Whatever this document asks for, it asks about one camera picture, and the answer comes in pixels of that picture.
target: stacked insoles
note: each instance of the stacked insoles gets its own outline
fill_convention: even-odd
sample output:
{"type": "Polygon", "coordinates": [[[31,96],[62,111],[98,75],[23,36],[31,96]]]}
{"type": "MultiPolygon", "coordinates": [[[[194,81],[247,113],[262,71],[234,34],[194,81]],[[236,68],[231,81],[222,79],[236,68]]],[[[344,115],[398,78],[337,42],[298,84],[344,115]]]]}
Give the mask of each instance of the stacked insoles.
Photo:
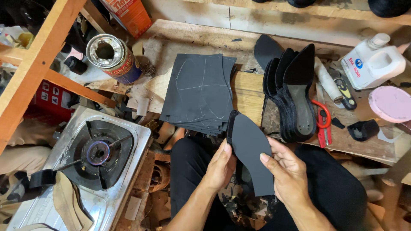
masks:
{"type": "Polygon", "coordinates": [[[288,48],[281,58],[272,59],[264,72],[263,91],[278,107],[281,137],[303,142],[316,130],[316,118],[308,97],[314,77],[314,44],[302,51],[288,48]]]}
{"type": "Polygon", "coordinates": [[[205,134],[227,129],[233,110],[230,76],[237,58],[178,54],[160,120],[205,134]]]}

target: stack of black foam sheets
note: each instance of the stack of black foam sheets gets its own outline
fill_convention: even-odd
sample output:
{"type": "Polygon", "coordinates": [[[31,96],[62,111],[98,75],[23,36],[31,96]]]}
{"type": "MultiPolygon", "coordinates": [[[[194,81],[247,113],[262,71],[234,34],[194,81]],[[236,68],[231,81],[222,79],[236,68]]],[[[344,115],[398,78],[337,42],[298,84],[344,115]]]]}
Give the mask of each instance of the stack of black foam sheets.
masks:
{"type": "Polygon", "coordinates": [[[226,131],[233,110],[230,76],[236,60],[222,54],[178,54],[160,120],[210,135],[226,131]]]}

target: pink lid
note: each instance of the pink lid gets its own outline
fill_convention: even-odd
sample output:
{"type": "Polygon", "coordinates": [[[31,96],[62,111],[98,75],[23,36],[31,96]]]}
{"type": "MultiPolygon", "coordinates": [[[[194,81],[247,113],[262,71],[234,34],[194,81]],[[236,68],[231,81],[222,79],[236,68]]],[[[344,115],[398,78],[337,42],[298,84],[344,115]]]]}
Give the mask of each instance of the pink lid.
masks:
{"type": "Polygon", "coordinates": [[[371,109],[382,119],[401,123],[411,120],[411,96],[396,87],[382,86],[368,96],[371,109]]]}

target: metal can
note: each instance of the metal can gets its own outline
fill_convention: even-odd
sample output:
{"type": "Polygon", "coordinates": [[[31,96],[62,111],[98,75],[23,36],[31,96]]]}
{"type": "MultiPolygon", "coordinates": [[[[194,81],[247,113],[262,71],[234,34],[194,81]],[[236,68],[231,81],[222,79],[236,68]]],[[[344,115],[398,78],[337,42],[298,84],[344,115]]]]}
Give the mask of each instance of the metal can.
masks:
{"type": "Polygon", "coordinates": [[[92,64],[120,83],[131,84],[141,75],[132,51],[113,35],[94,36],[87,44],[86,55],[92,64]]]}

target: orange box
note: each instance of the orange box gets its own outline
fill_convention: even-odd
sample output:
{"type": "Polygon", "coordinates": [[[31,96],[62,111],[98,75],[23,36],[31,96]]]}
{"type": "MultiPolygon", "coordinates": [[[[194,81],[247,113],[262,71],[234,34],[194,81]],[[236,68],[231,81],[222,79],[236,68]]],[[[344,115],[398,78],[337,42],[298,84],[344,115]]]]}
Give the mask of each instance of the orange box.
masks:
{"type": "Polygon", "coordinates": [[[100,0],[111,15],[137,39],[151,25],[141,0],[100,0]]]}

